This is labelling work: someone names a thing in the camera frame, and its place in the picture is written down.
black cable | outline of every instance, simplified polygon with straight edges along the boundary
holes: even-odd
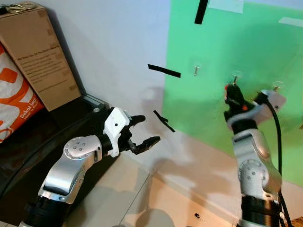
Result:
[[[273,108],[272,104],[269,102],[268,99],[265,100],[265,104],[269,107],[269,109],[274,117],[275,124],[276,124],[276,133],[277,133],[277,139],[278,139],[278,170],[282,176],[282,135],[281,135],[280,122],[279,122],[275,109]],[[288,210],[286,207],[286,203],[285,203],[285,200],[283,198],[281,191],[279,191],[278,196],[280,198],[279,205],[280,205],[280,208],[281,208],[281,206],[283,207],[287,224],[289,227],[292,227],[292,222],[290,220],[289,213],[288,213]]]
[[[10,178],[8,179],[6,185],[3,187],[2,192],[0,194],[0,199],[4,196],[5,191],[7,190],[7,188],[9,187],[9,185],[11,184],[11,182],[14,180],[14,178],[18,175],[18,173],[21,171],[21,169],[25,166],[25,164],[27,162],[30,161],[30,159],[36,154],[38,153],[41,148],[43,148],[44,146],[46,146],[49,142],[51,142],[55,137],[59,136],[60,134],[62,134],[64,131],[68,130],[69,128],[71,128],[72,126],[92,117],[92,115],[94,115],[95,113],[89,114],[79,120],[77,120],[76,122],[74,122],[73,124],[70,124],[69,126],[65,127],[64,129],[60,130],[59,132],[57,132],[56,134],[54,134],[51,138],[49,138],[47,141],[45,141],[41,146],[39,146],[29,157],[26,158],[26,160],[24,160],[24,162],[22,163],[22,165],[10,176]]]

tile floor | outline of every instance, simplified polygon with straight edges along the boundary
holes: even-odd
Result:
[[[65,227],[232,227],[122,155]],[[13,227],[0,222],[0,227]]]

